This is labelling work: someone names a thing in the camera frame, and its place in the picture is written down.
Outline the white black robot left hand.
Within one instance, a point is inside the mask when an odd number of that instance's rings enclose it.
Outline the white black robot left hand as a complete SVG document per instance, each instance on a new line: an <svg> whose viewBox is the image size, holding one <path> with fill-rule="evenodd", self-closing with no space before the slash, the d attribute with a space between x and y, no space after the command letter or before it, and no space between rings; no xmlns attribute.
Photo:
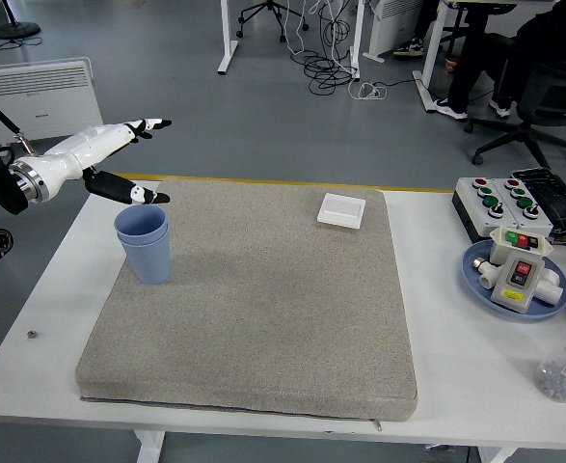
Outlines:
<svg viewBox="0 0 566 463"><path fill-rule="evenodd" d="M105 124L84 129L42 155L35 168L40 179L40 200L59 193L65 181L83 179L86 189L100 197L122 204L166 204L170 197L135 182L99 171L95 166L151 131L169 126L163 119L141 119L128 123Z"/></svg>

